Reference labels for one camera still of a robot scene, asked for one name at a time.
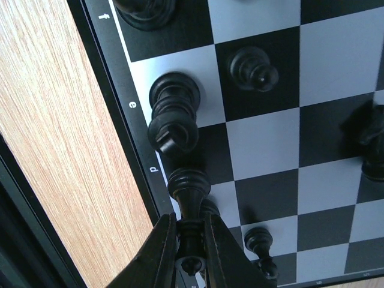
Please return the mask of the black knight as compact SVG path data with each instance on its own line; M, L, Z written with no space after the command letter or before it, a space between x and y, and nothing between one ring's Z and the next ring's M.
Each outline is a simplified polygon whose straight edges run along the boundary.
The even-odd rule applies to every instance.
M383 104L367 101L340 125L347 146L362 157L362 174L383 182Z

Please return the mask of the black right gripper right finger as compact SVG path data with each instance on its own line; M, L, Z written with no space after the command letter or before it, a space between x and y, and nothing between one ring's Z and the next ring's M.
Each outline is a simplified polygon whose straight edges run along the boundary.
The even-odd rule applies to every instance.
M218 215L207 215L205 250L209 287L276 287L253 265Z

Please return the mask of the black queen chess piece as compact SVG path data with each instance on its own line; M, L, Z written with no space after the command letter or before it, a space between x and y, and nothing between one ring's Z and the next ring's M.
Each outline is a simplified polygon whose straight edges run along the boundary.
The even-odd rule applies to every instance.
M206 267L200 206L211 185L205 172L178 168L170 174L167 189L177 201L181 213L181 219L176 224L179 248L175 266L192 277Z

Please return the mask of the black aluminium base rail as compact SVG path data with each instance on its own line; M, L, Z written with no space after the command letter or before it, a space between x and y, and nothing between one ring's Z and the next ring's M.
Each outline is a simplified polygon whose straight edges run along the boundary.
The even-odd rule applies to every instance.
M1 287L86 287L4 139Z

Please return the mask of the black pawn on board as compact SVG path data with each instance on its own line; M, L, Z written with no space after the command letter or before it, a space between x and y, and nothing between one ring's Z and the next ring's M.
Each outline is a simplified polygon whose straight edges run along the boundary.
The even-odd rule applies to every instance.
M227 71L234 84L243 91L268 92L279 81L278 70L265 51L245 46L233 52L227 60Z

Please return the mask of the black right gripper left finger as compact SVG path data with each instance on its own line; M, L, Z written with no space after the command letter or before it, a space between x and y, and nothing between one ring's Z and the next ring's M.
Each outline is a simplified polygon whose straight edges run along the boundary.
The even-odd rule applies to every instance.
M164 214L132 261L108 287L175 287L176 214Z

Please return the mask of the black bishop chess piece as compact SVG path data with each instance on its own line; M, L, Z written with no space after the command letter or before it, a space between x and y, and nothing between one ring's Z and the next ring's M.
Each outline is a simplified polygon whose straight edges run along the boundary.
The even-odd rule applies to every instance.
M244 236L245 247L258 256L257 267L269 280L277 281L278 269L269 251L273 237L264 227L254 227Z

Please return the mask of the black and grey chessboard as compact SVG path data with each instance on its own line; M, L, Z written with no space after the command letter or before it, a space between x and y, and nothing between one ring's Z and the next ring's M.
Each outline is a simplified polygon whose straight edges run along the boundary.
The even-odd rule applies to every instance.
M200 89L199 143L210 199L240 247L266 227L281 287L318 287L383 275L383 184L340 125L383 103L382 1L177 1L162 29L138 31L112 1L70 1L91 65L153 219L178 212L166 191L176 168L149 145L149 90L180 71ZM239 89L228 57L269 56L279 81Z

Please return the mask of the black king chess piece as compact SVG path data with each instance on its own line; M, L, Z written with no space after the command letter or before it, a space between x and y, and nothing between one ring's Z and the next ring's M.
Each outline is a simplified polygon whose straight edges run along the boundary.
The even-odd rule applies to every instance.
M152 108L148 140L154 150L178 158L197 145L200 91L187 74L173 71L157 78L149 90Z

